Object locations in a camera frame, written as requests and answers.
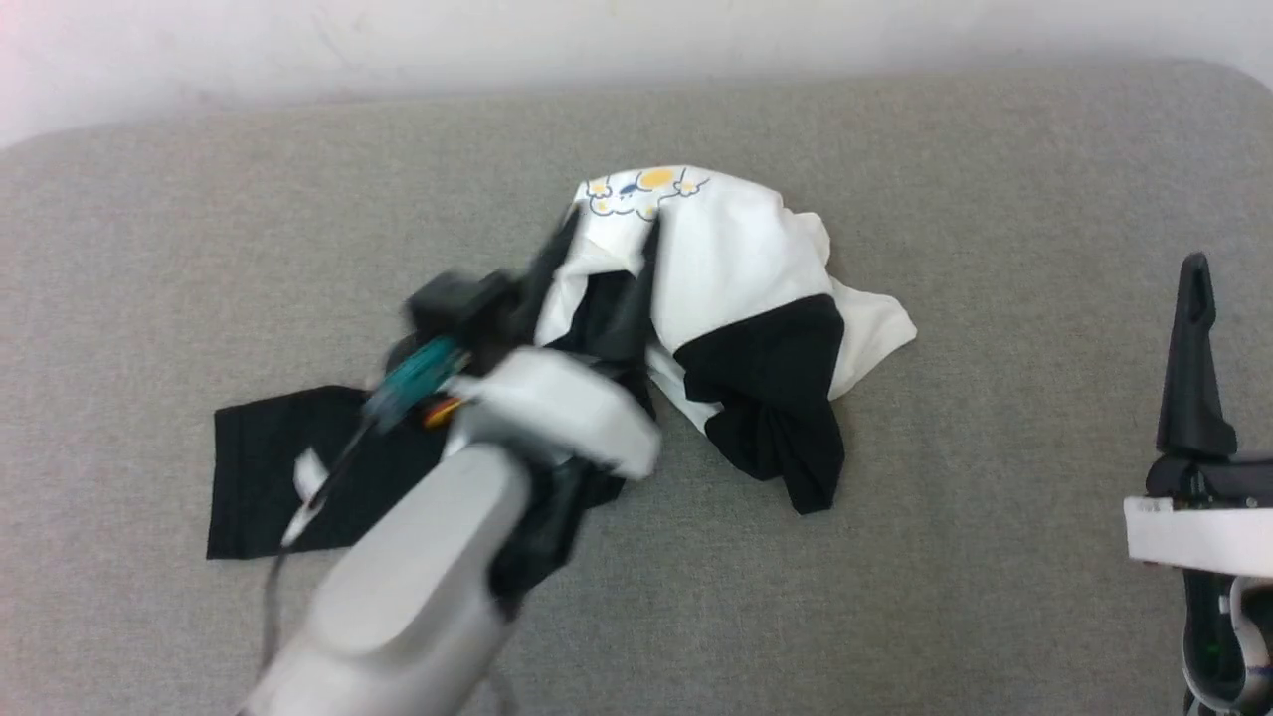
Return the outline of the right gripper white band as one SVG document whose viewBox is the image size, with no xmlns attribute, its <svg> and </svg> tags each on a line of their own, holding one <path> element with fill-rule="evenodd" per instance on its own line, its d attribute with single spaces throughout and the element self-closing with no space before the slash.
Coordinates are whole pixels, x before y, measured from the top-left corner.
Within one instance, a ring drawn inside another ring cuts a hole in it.
<svg viewBox="0 0 1273 716">
<path fill-rule="evenodd" d="M 1183 259 L 1161 395 L 1158 457 L 1143 496 L 1124 499 L 1133 561 L 1228 575 L 1272 576 L 1272 459 L 1228 457 L 1211 331 L 1214 290 L 1206 254 Z"/>
</svg>

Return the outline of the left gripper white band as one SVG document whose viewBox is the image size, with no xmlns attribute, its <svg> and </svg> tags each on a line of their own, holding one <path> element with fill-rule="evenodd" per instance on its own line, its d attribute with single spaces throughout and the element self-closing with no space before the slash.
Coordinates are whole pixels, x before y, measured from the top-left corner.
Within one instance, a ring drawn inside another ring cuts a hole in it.
<svg viewBox="0 0 1273 716">
<path fill-rule="evenodd" d="M 636 397 L 597 362 L 527 345 L 535 343 L 578 224 L 579 209 L 568 209 L 518 290 L 449 289 L 449 338 L 471 358 L 449 378 L 449 396 L 460 401 L 449 433 L 449 480 L 527 480 L 531 471 L 551 468 L 622 480 L 653 474 L 662 437 Z M 653 220 L 642 241 L 640 271 L 611 313 L 608 361 L 644 361 L 659 242 L 662 222 Z"/>
</svg>

